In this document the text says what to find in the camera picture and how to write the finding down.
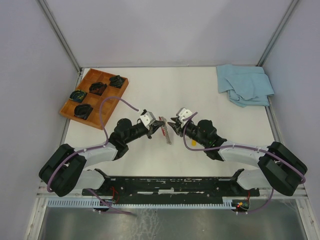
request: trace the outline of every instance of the white tabletop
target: white tabletop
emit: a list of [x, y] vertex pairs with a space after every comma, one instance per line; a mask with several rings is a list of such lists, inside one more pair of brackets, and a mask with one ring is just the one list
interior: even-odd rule
[[[122, 98], [139, 109], [147, 109], [168, 121], [181, 107], [198, 112], [195, 124], [202, 119], [212, 120], [220, 137], [236, 143], [263, 146], [273, 142], [266, 110], [262, 106], [239, 107], [218, 93], [215, 67], [136, 67], [97, 68], [100, 71], [128, 78], [129, 85]], [[119, 102], [106, 130], [111, 134], [117, 121], [128, 118], [133, 124], [139, 114]], [[189, 151], [181, 137], [168, 126], [172, 145], [159, 129], [152, 139], [141, 137], [128, 144], [129, 151], [116, 161], [96, 164], [107, 175], [118, 176], [232, 176], [240, 163], [211, 160], [201, 151]], [[106, 140], [102, 130], [70, 121], [65, 142], [72, 147], [87, 147]]]

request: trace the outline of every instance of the wooden tray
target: wooden tray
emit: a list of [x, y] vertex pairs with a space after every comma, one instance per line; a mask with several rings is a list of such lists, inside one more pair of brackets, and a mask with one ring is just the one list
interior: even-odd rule
[[[115, 76], [114, 74], [95, 70], [95, 69], [90, 69], [88, 73], [84, 76], [83, 80], [80, 82], [80, 84], [77, 86], [77, 90], [82, 90], [87, 93], [85, 96], [84, 100], [81, 103], [68, 100], [63, 108], [60, 110], [60, 114], [68, 119], [75, 120], [79, 123], [89, 125], [91, 127], [94, 127], [96, 129], [103, 129], [100, 123], [99, 119], [99, 108], [101, 105], [101, 102], [111, 96], [117, 96], [121, 97], [128, 84], [129, 81], [127, 78], [121, 76], [122, 78], [125, 79], [123, 85], [121, 88], [116, 88], [113, 86], [109, 86], [110, 81], [109, 78]], [[102, 82], [104, 84], [107, 84], [106, 89], [102, 93], [101, 96], [89, 93], [89, 88], [91, 84], [96, 83], [96, 82]], [[118, 99], [109, 99], [103, 104], [102, 108], [102, 119], [103, 119], [103, 124], [106, 125], [111, 114], [115, 110], [119, 100]], [[91, 107], [93, 108], [92, 112], [90, 113], [89, 117], [87, 120], [84, 120], [82, 118], [76, 117], [75, 116], [75, 107], [80, 105], [80, 104], [90, 104]]]

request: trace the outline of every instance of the metal floor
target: metal floor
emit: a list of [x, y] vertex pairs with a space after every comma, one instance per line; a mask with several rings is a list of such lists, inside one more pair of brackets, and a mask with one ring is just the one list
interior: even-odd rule
[[[251, 200], [251, 208], [264, 200]], [[296, 201], [251, 215], [219, 209], [127, 209], [137, 216], [48, 207], [39, 240], [306, 240]]]

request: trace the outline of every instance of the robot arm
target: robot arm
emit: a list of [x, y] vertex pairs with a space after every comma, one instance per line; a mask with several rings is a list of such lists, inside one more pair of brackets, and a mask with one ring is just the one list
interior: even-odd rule
[[[153, 113], [146, 110], [143, 111], [135, 125], [132, 125], [132, 122], [127, 118], [120, 119], [106, 145], [94, 151], [84, 151], [73, 156], [58, 170], [50, 188], [59, 197], [67, 195], [73, 189], [100, 188], [108, 178], [107, 175], [99, 169], [88, 171], [83, 171], [83, 169], [94, 164], [121, 158], [129, 150], [128, 143], [144, 135], [151, 139], [151, 136], [164, 124], [165, 122], [156, 120]], [[40, 170], [39, 177], [48, 184], [53, 172], [63, 160], [80, 149], [73, 148], [68, 144], [61, 145]]]
[[223, 148], [224, 146], [235, 146], [236, 144], [218, 136], [217, 129], [210, 120], [200, 120], [197, 125], [192, 121], [187, 122], [192, 115], [193, 113], [189, 109], [181, 108], [176, 117], [171, 118], [173, 122], [168, 122], [168, 124], [178, 136], [182, 137], [185, 131], [186, 136], [195, 140], [205, 149], [221, 147], [221, 149], [204, 151], [212, 160], [238, 162], [256, 167], [254, 170], [239, 169], [235, 173], [237, 183], [241, 187], [250, 190], [252, 188], [269, 188], [271, 186], [283, 195], [292, 196], [294, 194], [301, 183], [301, 177], [288, 166], [259, 151], [265, 150], [275, 154], [297, 169], [302, 175], [305, 175], [308, 170], [306, 165], [283, 144], [274, 141], [270, 146], [251, 146], [257, 148], [258, 151], [235, 147]]

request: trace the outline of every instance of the metal frame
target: metal frame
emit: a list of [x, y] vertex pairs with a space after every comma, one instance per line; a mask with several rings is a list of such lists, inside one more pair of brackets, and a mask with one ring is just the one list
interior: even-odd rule
[[[292, 16], [293, 12], [295, 11], [297, 6], [299, 5], [300, 1], [301, 0], [292, 0], [286, 13], [284, 14], [279, 25], [277, 26], [270, 41], [268, 42], [267, 47], [263, 51], [263, 54], [261, 55], [261, 58], [258, 61], [257, 66], [262, 67], [265, 64], [268, 56], [270, 55], [273, 47], [275, 46], [275, 44], [276, 44], [277, 40], [279, 39], [281, 33], [283, 32], [284, 28], [288, 24], [290, 17]], [[77, 86], [82, 79], [84, 71], [81, 68], [81, 66], [78, 64], [78, 61], [76, 60], [74, 54], [72, 53], [72, 51], [71, 51], [65, 37], [63, 36], [52, 12], [50, 11], [49, 5], [46, 2], [46, 0], [36, 0], [36, 2], [38, 3], [38, 5], [41, 8], [45, 17], [47, 18], [56, 37], [58, 38], [63, 49], [65, 50], [66, 54], [70, 58], [74, 68], [78, 72], [76, 85], [75, 85], [75, 86]], [[275, 118], [275, 115], [274, 115], [274, 112], [272, 109], [272, 105], [270, 105], [269, 107], [266, 107], [265, 110], [266, 110], [266, 114], [267, 114], [267, 117], [268, 117], [268, 120], [270, 123], [271, 131], [272, 131], [274, 139], [276, 141], [279, 141], [282, 143], [283, 140], [282, 140], [280, 131], [277, 127], [277, 121], [276, 121], [276, 118]], [[63, 144], [65, 142], [67, 131], [69, 128], [69, 123], [70, 123], [70, 120], [67, 119], [65, 122], [64, 129], [63, 129], [63, 134], [61, 136], [60, 144]], [[260, 196], [259, 197], [252, 197], [252, 199], [267, 199], [269, 197], [269, 194], [270, 194], [270, 189], [260, 189]], [[31, 216], [30, 216], [30, 221], [29, 221], [28, 228], [27, 228], [24, 239], [26, 239], [26, 240], [37, 240], [38, 239], [39, 234], [40, 234], [40, 230], [41, 230], [41, 226], [42, 226], [42, 223], [44, 220], [46, 208], [48, 205], [48, 201], [49, 201], [49, 199], [52, 200], [54, 198], [57, 198], [57, 196], [54, 193], [47, 192], [46, 185], [43, 182], [41, 182], [39, 189], [38, 189], [38, 192], [37, 192], [36, 200], [34, 203], [34, 207], [33, 207], [33, 210], [32, 210]], [[70, 194], [68, 194], [66, 196], [66, 198], [71, 198], [71, 199], [75, 199], [75, 200], [90, 199], [90, 201], [92, 201], [92, 199], [93, 199], [92, 196], [82, 196], [82, 191], [80, 191], [80, 190], [79, 191], [73, 190]], [[309, 199], [308, 199], [308, 196], [307, 196], [307, 193], [306, 193], [306, 190], [304, 187], [298, 187], [296, 192], [294, 193], [294, 195], [291, 197], [283, 196], [282, 194], [275, 192], [273, 195], [273, 199], [296, 199], [296, 203], [298, 206], [298, 210], [299, 210], [299, 213], [301, 216], [301, 220], [302, 220], [307, 238], [309, 240], [320, 240], [319, 226], [317, 224], [316, 218], [315, 218], [314, 213], [312, 211], [312, 208], [311, 208], [311, 205], [310, 205], [310, 202], [309, 202]]]
[[292, 0], [291, 4], [289, 5], [288, 9], [285, 12], [283, 18], [281, 19], [279, 25], [275, 29], [270, 41], [268, 42], [266, 48], [264, 49], [262, 56], [257, 63], [258, 67], [262, 67], [266, 63], [266, 60], [269, 57], [272, 49], [274, 48], [277, 40], [279, 39], [281, 33], [283, 32], [286, 25], [288, 24], [290, 17], [292, 16], [293, 12], [296, 10], [296, 8], [300, 2], [301, 2], [301, 0]]
[[46, 19], [48, 20], [48, 23], [52, 27], [52, 30], [53, 30], [54, 34], [56, 35], [56, 37], [58, 38], [59, 42], [61, 43], [63, 49], [65, 50], [65, 53], [70, 58], [74, 68], [76, 69], [76, 71], [78, 73], [80, 73], [81, 67], [80, 67], [78, 61], [76, 60], [74, 54], [72, 53], [72, 51], [71, 51], [64, 35], [62, 34], [52, 12], [50, 11], [48, 3], [46, 2], [46, 0], [36, 0], [36, 2], [38, 3], [39, 7], [41, 8]]

